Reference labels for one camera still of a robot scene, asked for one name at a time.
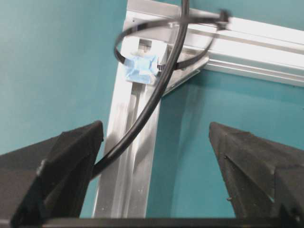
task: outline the metal rail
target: metal rail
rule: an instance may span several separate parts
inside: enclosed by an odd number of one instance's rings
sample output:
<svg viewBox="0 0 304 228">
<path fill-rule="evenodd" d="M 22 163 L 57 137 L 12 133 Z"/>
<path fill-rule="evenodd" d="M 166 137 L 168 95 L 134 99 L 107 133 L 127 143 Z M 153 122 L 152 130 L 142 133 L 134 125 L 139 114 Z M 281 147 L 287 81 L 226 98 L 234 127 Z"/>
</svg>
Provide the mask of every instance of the metal rail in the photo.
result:
<svg viewBox="0 0 304 228">
<path fill-rule="evenodd" d="M 178 16 L 175 5 L 151 0 L 128 0 L 124 29 L 145 20 Z M 190 9 L 192 15 L 214 15 Z M 196 24 L 188 26 L 184 49 L 179 60 L 201 51 L 216 28 Z M 122 54 L 144 47 L 147 42 L 174 43 L 176 28 L 157 28 L 125 38 Z M 173 73 L 166 94 L 197 74 L 209 70 L 273 82 L 304 86 L 304 31 L 265 23 L 231 18 L 228 30 L 220 31 L 208 57 L 184 70 Z M 118 65 L 104 152 L 107 153 L 125 134 L 143 109 L 153 85 L 125 80 Z M 154 146 L 160 104 L 147 125 L 128 150 L 99 178 L 94 217 L 144 218 L 149 194 Z"/>
</svg>

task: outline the teal background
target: teal background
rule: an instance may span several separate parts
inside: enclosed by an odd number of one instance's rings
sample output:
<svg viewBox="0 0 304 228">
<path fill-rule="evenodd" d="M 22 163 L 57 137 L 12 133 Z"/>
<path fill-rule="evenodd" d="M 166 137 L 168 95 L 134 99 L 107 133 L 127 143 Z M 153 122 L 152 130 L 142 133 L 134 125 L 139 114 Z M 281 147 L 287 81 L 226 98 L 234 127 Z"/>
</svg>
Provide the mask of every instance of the teal background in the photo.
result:
<svg viewBox="0 0 304 228">
<path fill-rule="evenodd" d="M 190 6 L 304 29 L 301 0 L 192 0 Z M 117 67 L 112 47 L 125 8 L 122 0 L 0 0 L 0 153 L 96 119 L 106 132 Z M 234 216 L 209 123 L 304 149 L 303 95 L 299 87 L 203 71 L 166 96 L 147 216 Z M 92 215 L 95 188 L 93 181 L 83 217 Z"/>
</svg>

